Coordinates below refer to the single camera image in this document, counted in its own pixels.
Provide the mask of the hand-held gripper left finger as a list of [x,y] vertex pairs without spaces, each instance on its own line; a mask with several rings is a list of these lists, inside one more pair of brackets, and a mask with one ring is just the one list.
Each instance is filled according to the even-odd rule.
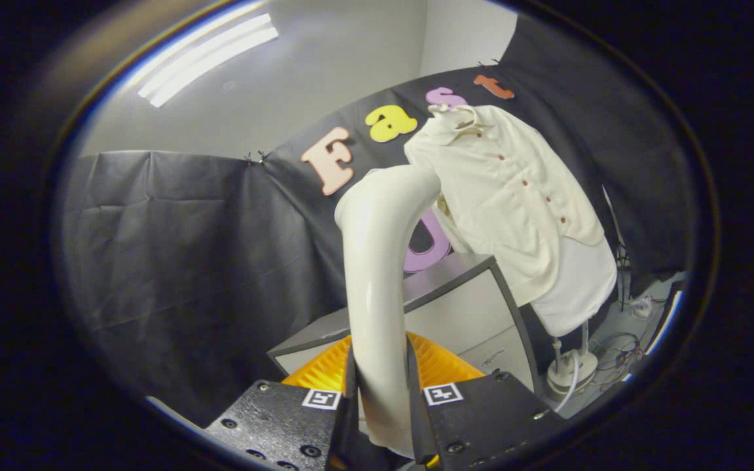
[[353,470],[359,433],[352,339],[281,382],[257,381],[206,427],[227,450],[290,470]]

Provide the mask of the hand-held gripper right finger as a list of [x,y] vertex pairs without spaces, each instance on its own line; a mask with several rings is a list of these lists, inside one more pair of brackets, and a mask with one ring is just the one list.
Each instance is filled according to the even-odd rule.
[[411,470],[506,470],[526,462],[566,421],[510,372],[484,375],[407,334]]

